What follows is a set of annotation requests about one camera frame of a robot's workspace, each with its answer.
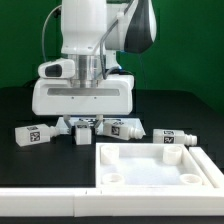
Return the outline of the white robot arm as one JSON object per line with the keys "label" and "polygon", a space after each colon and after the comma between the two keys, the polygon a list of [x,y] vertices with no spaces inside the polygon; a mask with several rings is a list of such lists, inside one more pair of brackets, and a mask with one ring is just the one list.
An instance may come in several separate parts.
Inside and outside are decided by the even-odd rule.
{"label": "white robot arm", "polygon": [[155,41],[151,0],[109,4],[107,0],[62,0],[61,58],[41,64],[32,110],[59,118],[71,132],[71,116],[127,115],[134,77],[120,75],[116,53],[142,53]]}

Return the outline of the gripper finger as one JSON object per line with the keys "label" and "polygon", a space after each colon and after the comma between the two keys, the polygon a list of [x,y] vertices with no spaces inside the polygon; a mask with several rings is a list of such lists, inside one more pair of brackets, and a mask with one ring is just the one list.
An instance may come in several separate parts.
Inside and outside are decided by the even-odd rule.
{"label": "gripper finger", "polygon": [[98,134],[99,126],[103,122],[103,115],[96,115],[96,123],[94,124],[94,132]]}
{"label": "gripper finger", "polygon": [[64,123],[65,125],[67,126],[67,129],[68,129],[68,134],[72,134],[72,124],[70,123],[70,116],[69,115],[64,115],[63,116],[63,120],[64,120]]}

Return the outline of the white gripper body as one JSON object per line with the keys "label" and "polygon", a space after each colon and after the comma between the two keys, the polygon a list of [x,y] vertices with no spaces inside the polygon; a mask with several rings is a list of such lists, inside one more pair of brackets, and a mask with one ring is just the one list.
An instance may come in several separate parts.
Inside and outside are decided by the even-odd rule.
{"label": "white gripper body", "polygon": [[109,75],[94,88],[72,87],[67,79],[37,81],[32,99],[36,115],[128,115],[133,108],[131,75]]}

